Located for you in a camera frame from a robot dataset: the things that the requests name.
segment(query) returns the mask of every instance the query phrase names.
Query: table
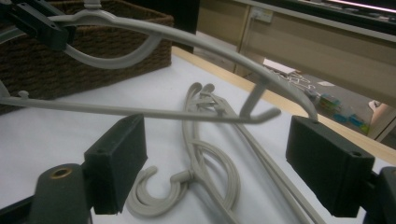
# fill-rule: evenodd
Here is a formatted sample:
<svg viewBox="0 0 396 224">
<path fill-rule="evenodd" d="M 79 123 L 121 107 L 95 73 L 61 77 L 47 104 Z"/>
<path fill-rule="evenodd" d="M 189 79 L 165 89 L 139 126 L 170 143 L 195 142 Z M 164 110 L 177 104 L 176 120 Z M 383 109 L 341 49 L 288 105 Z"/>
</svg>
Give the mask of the table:
<svg viewBox="0 0 396 224">
<path fill-rule="evenodd" d="M 189 85 L 200 81 L 204 84 L 214 83 L 217 87 L 215 93 L 226 98 L 238 111 L 243 103 L 241 99 L 248 95 L 246 90 L 252 88 L 252 83 L 181 49 L 173 49 L 173 54 L 173 65 L 168 68 L 58 100 L 181 109 Z M 255 111 L 270 108 L 273 104 L 280 107 L 283 113 L 276 119 L 247 128 L 318 209 L 326 223 L 361 223 L 364 216 L 362 211 L 358 219 L 331 217 L 286 163 L 284 151 L 289 134 L 290 112 L 303 115 L 304 111 L 272 92 L 265 93 L 263 98 L 269 103 L 260 102 Z M 36 179 L 49 168 L 64 163 L 81 164 L 84 151 L 120 118 L 35 108 L 0 117 L 0 207 L 32 195 Z M 388 162 L 396 164 L 395 153 L 389 148 L 325 118 L 320 118 L 320 121 L 384 159 L 376 161 L 375 171 Z M 189 167 L 182 144 L 181 122 L 146 119 L 145 123 L 148 141 L 145 168 L 151 165 L 159 167 L 159 173 L 148 182 L 148 191 L 153 196 L 163 197 L 169 190 L 169 177 Z M 264 220 L 267 223 L 296 223 L 296 217 L 233 126 L 203 123 L 202 130 L 202 139 L 218 145 L 229 154 L 239 170 L 241 197 L 234 211 L 242 223 L 261 223 Z M 209 168 L 212 174 L 218 177 L 217 185 L 224 187 L 224 173 L 215 163 L 211 164 Z M 191 185 L 185 198 L 171 211 L 159 217 L 133 217 L 126 209 L 118 216 L 93 216 L 94 223 L 186 223 L 186 220 L 189 223 L 224 223 L 224 217 L 205 190 L 196 184 Z"/>
</svg>

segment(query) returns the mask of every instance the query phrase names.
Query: wicker basket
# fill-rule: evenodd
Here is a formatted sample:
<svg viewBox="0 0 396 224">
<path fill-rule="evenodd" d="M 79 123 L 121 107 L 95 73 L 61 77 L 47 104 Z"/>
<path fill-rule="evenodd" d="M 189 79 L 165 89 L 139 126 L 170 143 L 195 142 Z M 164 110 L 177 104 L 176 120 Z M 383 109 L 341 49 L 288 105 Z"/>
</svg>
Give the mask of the wicker basket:
<svg viewBox="0 0 396 224">
<path fill-rule="evenodd" d="M 82 1 L 52 4 L 65 14 L 74 14 L 84 8 Z M 173 25 L 171 16 L 119 0 L 102 1 L 102 7 L 120 17 Z M 112 58 L 137 49 L 146 38 L 146 35 L 128 30 L 83 26 L 78 27 L 72 46 L 89 55 Z M 168 66 L 171 63 L 171 46 L 170 41 L 163 40 L 141 63 L 125 69 L 106 70 L 80 63 L 25 35 L 0 45 L 0 79 L 11 95 L 18 95 L 18 91 L 29 91 L 31 98 L 49 100 L 103 87 Z M 0 114 L 16 108 L 0 105 Z"/>
</svg>

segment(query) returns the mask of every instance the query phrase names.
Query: white tabletop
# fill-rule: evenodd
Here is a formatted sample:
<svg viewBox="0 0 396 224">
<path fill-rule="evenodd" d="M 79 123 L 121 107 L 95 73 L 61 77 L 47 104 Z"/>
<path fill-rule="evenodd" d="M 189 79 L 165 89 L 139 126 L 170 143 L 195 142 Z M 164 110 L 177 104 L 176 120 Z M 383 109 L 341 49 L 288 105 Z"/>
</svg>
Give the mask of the white tabletop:
<svg viewBox="0 0 396 224">
<path fill-rule="evenodd" d="M 59 99 L 98 105 L 121 105 L 181 110 L 190 84 L 213 83 L 215 94 L 224 97 L 239 111 L 248 93 L 212 76 L 204 70 L 173 56 L 170 67 L 134 77 L 115 85 Z M 272 105 L 261 101 L 255 111 Z M 28 108 L 0 117 L 0 207 L 31 196 L 38 176 L 53 166 L 83 163 L 83 153 L 119 116 L 84 114 Z M 171 175 L 187 170 L 189 158 L 181 135 L 181 121 L 145 119 L 148 160 L 145 168 L 155 165 L 159 173 L 148 182 L 149 192 L 165 197 Z M 318 209 L 327 223 L 361 223 L 359 218 L 336 218 L 320 205 L 315 195 L 294 173 L 285 159 L 290 114 L 260 125 L 248 125 L 265 150 Z M 255 158 L 248 143 L 230 124 L 204 123 L 202 139 L 225 151 L 235 163 L 242 182 L 239 202 L 234 211 L 241 223 L 296 223 L 297 219 L 280 196 L 274 183 Z M 386 165 L 377 160 L 375 171 Z M 210 170 L 221 189 L 225 174 L 216 164 Z M 186 196 L 168 213 L 159 217 L 133 217 L 124 208 L 117 216 L 93 216 L 93 223 L 224 223 L 219 209 L 199 184 L 192 184 Z"/>
</svg>

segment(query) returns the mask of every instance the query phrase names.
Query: basket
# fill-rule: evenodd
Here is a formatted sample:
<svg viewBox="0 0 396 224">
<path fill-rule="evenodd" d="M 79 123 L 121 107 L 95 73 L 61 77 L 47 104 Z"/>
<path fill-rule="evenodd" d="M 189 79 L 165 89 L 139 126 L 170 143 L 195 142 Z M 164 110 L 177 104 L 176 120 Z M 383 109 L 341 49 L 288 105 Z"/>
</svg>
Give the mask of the basket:
<svg viewBox="0 0 396 224">
<path fill-rule="evenodd" d="M 82 1 L 53 2 L 65 14 L 84 8 Z M 123 1 L 102 1 L 102 9 L 116 16 L 173 26 L 173 18 Z M 86 54 L 114 58 L 137 49 L 147 38 L 138 32 L 103 27 L 80 26 L 72 46 Z M 0 45 L 0 79 L 13 96 L 28 91 L 35 99 L 51 100 L 92 90 L 171 64 L 172 42 L 163 40 L 142 62 L 124 69 L 106 70 L 80 63 L 61 51 L 48 49 L 24 35 Z M 17 109 L 0 105 L 0 114 Z"/>
</svg>

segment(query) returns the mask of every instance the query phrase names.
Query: brown woven basket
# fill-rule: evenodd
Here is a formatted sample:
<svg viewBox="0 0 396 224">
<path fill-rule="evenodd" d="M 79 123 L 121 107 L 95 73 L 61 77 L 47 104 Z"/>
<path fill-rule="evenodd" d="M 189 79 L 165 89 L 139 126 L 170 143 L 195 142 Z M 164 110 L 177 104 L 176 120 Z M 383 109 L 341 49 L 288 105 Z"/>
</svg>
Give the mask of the brown woven basket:
<svg viewBox="0 0 396 224">
<path fill-rule="evenodd" d="M 65 14 L 84 8 L 82 1 L 53 2 Z M 102 1 L 102 9 L 116 16 L 173 26 L 173 18 L 150 9 L 119 0 Z M 96 57 L 113 58 L 137 49 L 147 36 L 128 30 L 78 27 L 72 46 Z M 0 45 L 0 79 L 11 95 L 29 91 L 35 99 L 54 99 L 68 94 L 103 87 L 142 75 L 171 64 L 172 43 L 163 40 L 141 63 L 125 69 L 106 70 L 88 66 L 63 52 L 53 51 L 29 36 L 21 36 Z M 16 106 L 0 105 L 0 114 Z"/>
</svg>

